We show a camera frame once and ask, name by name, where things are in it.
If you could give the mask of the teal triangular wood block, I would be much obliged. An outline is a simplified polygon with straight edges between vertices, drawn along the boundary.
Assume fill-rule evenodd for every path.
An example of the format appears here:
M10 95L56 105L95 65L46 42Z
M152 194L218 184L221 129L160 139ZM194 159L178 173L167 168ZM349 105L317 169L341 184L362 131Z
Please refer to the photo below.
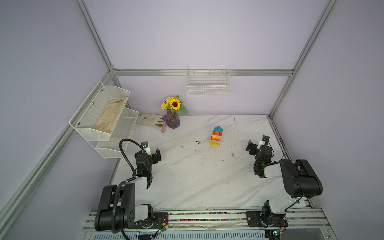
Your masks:
M217 126L217 127L214 128L213 131L217 132L217 133L223 133L223 128L221 128L220 126Z

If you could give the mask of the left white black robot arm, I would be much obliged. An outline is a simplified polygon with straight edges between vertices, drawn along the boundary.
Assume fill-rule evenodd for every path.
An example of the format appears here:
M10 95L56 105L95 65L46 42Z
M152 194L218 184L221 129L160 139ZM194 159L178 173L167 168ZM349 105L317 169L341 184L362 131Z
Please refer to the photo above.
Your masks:
M136 195L149 189L152 184L153 164L162 160L159 149L155 154L148 153L149 148L145 148L135 154L137 176L103 188L94 221L96 231L116 234L124 229L153 226L155 214L152 205L136 203Z

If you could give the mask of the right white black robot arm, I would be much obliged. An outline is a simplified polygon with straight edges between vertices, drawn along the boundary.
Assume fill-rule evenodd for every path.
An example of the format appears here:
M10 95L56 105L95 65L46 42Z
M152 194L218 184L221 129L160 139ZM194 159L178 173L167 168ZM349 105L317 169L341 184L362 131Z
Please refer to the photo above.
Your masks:
M248 142L246 152L255 157L254 174L261 179L281 179L284 188L277 196L267 200L258 216L247 213L250 225L257 227L272 227L277 224L284 226L286 213L301 199L311 199L323 192L323 185L307 160L291 161L281 159L273 162L273 148L268 140L261 140L258 144Z

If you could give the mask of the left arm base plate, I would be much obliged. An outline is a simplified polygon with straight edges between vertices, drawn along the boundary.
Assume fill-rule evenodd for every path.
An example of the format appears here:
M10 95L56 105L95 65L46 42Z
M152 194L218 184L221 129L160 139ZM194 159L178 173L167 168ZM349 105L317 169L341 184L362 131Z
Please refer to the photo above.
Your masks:
M133 229L160 229L163 227L163 224L167 224L168 221L169 213L149 213L149 216L145 220L135 222Z

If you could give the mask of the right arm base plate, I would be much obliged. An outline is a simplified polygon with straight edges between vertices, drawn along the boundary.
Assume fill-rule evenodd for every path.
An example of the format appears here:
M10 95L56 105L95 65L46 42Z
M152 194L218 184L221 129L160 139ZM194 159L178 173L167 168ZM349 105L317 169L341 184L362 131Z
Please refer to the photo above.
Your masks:
M286 215L264 213L262 211L247 211L246 219L250 228L285 228L288 226Z

